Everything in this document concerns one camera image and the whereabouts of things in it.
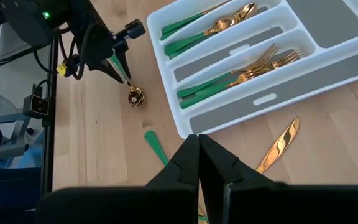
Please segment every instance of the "green led light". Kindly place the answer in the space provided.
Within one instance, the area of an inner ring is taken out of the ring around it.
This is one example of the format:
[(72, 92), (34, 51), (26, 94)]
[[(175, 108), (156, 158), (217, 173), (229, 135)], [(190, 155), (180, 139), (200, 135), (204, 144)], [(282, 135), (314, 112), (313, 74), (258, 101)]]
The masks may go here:
[(49, 12), (43, 12), (42, 15), (44, 16), (45, 19), (48, 19), (50, 17)]

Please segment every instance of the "green handle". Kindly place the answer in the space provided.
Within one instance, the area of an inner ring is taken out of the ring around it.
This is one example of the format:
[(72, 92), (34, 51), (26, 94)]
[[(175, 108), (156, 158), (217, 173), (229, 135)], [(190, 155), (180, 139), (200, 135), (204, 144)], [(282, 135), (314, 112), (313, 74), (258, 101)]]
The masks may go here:
[(157, 135), (154, 131), (147, 131), (144, 135), (144, 138), (150, 145), (150, 147), (154, 150), (154, 152), (158, 155), (161, 162), (166, 166), (169, 163), (167, 156), (165, 155), (164, 151), (162, 150), (161, 144), (158, 141)]
[(124, 68), (122, 67), (120, 61), (118, 60), (116, 54), (112, 55), (110, 60), (112, 63), (118, 68), (121, 75), (124, 77), (125, 80), (129, 80), (129, 77), (127, 76), (127, 73), (125, 72)]
[(219, 84), (214, 84), (214, 85), (208, 86), (207, 88), (204, 88), (204, 89), (202, 89), (200, 91), (197, 91), (195, 93), (195, 95), (196, 96), (202, 96), (202, 95), (208, 94), (213, 88), (224, 88), (228, 84), (234, 83), (235, 81), (237, 81), (237, 78), (230, 78), (229, 80), (227, 80), (225, 82), (222, 82), (222, 83), (219, 83)]
[(175, 53), (169, 55), (169, 59), (174, 59), (176, 56), (178, 56), (178, 55), (182, 54), (183, 52), (187, 51), (188, 49), (196, 46), (197, 44), (201, 43), (202, 41), (212, 37), (213, 35), (214, 34), (206, 35), (206, 36), (204, 36), (204, 37), (192, 42), (191, 44), (186, 45), (186, 47), (184, 47), (184, 48), (176, 51)]
[(165, 40), (166, 38), (170, 37), (172, 34), (178, 32), (181, 28), (177, 28), (169, 33), (166, 33), (166, 34), (162, 34), (161, 36), (161, 40)]
[(191, 44), (192, 42), (203, 38), (204, 37), (204, 32), (201, 32), (199, 34), (196, 35), (192, 35), (191, 37), (185, 38), (183, 40), (178, 40), (175, 42), (172, 42), (171, 44), (168, 44), (165, 46), (165, 54), (167, 56), (177, 52), (178, 50), (186, 47), (187, 45)]
[(185, 96), (188, 96), (188, 95), (191, 95), (193, 93), (196, 93), (197, 91), (200, 91), (204, 88), (206, 88), (207, 86), (209, 86), (210, 84), (222, 79), (222, 78), (226, 78), (227, 76), (230, 75), (230, 72), (229, 73), (226, 73), (224, 75), (221, 75), (217, 78), (214, 78), (208, 82), (204, 82), (203, 84), (200, 84), (198, 86), (194, 86), (194, 87), (190, 87), (190, 88), (186, 88), (184, 90), (180, 90), (178, 93), (177, 93), (177, 96), (178, 97), (185, 97)]
[(187, 24), (195, 21), (196, 19), (200, 18), (203, 15), (204, 15), (203, 13), (199, 13), (199, 14), (191, 16), (191, 17), (189, 17), (187, 19), (184, 19), (182, 21), (176, 22), (174, 24), (170, 24), (170, 25), (162, 28), (162, 34), (170, 33), (173, 30), (179, 30), (179, 28), (185, 27)]
[(207, 98), (209, 98), (210, 96), (213, 96), (215, 94), (218, 94), (222, 91), (224, 91), (226, 89), (226, 87), (224, 86), (223, 88), (221, 88), (220, 86), (219, 87), (216, 87), (216, 88), (210, 88), (208, 90), (208, 93), (205, 93), (204, 95), (201, 95), (201, 96), (196, 96), (196, 97), (193, 97), (193, 98), (190, 98), (188, 100), (183, 100), (182, 102), (180, 102), (180, 107), (182, 109), (185, 109), (189, 106), (193, 106)]

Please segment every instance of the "knife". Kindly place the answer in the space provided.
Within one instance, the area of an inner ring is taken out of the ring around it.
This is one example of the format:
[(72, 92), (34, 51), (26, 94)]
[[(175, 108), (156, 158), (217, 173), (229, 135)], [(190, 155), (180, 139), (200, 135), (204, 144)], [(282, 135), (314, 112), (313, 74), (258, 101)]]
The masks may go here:
[(292, 124), (287, 127), (284, 133), (273, 144), (272, 148), (270, 148), (269, 152), (266, 154), (256, 169), (258, 173), (263, 174), (288, 149), (296, 134), (298, 134), (300, 123), (300, 118), (296, 117)]

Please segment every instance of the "yellow connector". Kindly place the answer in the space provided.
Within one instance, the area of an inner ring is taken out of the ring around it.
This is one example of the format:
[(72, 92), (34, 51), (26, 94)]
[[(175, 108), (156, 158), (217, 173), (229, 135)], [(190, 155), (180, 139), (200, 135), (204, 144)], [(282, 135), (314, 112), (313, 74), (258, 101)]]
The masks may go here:
[(57, 68), (56, 68), (56, 71), (61, 75), (61, 76), (65, 76), (66, 75), (66, 63), (63, 62), (61, 65), (59, 65)]

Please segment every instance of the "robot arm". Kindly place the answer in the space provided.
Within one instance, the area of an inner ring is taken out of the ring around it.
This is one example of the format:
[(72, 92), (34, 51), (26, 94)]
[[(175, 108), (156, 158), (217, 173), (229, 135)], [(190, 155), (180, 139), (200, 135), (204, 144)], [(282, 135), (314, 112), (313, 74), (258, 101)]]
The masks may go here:
[[(125, 57), (129, 49), (126, 39), (136, 39), (145, 34), (140, 20), (136, 19), (114, 34), (90, 0), (1, 0), (1, 6), (19, 37), (33, 47), (49, 45), (64, 32), (73, 33), (73, 47), (76, 44), (79, 55), (73, 55), (70, 49), (70, 54), (60, 66), (61, 75), (74, 75), (80, 79), (87, 64), (90, 70), (100, 70), (122, 83), (117, 71), (107, 61), (116, 54), (127, 76), (131, 77)], [(64, 23), (68, 28), (60, 30)]]

